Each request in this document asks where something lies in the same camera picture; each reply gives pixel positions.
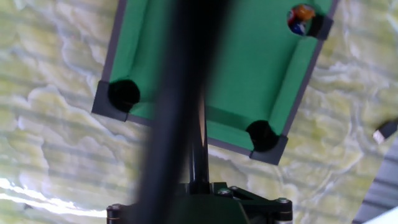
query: orange ball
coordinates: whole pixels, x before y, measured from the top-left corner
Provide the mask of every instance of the orange ball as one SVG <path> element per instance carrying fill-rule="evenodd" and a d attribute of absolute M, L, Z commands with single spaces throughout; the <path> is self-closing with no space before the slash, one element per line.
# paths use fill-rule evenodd
<path fill-rule="evenodd" d="M 302 21 L 309 21 L 315 17 L 315 10 L 308 5 L 299 5 L 296 9 L 296 16 Z"/>

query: metal stand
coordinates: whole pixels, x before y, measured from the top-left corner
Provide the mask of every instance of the metal stand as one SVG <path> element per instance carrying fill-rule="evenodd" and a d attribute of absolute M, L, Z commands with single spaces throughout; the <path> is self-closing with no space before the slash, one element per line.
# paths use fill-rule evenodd
<path fill-rule="evenodd" d="M 171 220 L 165 223 L 291 224 L 290 200 L 268 200 L 225 182 L 209 182 L 207 136 L 205 131 L 202 144 L 200 130 L 197 122 L 190 141 L 190 182 L 178 185 Z M 107 224 L 132 223 L 127 214 L 134 212 L 134 205 L 116 204 L 106 210 Z"/>

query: black corner pocket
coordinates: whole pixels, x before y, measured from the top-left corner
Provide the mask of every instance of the black corner pocket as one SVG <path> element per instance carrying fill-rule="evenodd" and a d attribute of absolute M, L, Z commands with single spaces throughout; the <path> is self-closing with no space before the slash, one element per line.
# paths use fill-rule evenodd
<path fill-rule="evenodd" d="M 116 109 L 128 113 L 132 106 L 139 102 L 141 96 L 136 83 L 121 80 L 109 85 L 108 97 Z"/>
<path fill-rule="evenodd" d="M 273 149 L 278 143 L 279 136 L 269 126 L 268 121 L 255 121 L 246 129 L 249 133 L 254 150 L 265 152 Z"/>
<path fill-rule="evenodd" d="M 307 35 L 315 37 L 318 40 L 327 40 L 332 25 L 333 19 L 327 16 L 316 15 L 311 21 L 311 28 Z"/>

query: yellow marble surface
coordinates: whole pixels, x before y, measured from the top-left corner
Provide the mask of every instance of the yellow marble surface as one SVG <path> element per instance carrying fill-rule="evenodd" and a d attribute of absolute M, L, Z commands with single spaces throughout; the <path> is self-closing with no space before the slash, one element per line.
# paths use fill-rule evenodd
<path fill-rule="evenodd" d="M 280 166 L 210 147 L 211 181 L 351 223 L 391 145 L 371 133 L 398 117 L 397 2 L 341 0 Z M 116 5 L 0 0 L 0 223 L 105 223 L 136 188 L 147 128 L 90 113 Z"/>

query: blue ball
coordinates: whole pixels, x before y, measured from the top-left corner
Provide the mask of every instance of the blue ball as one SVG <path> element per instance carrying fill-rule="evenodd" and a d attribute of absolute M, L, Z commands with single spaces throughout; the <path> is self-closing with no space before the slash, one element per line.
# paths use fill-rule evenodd
<path fill-rule="evenodd" d="M 290 25 L 290 30 L 297 35 L 305 35 L 305 22 L 294 22 Z"/>

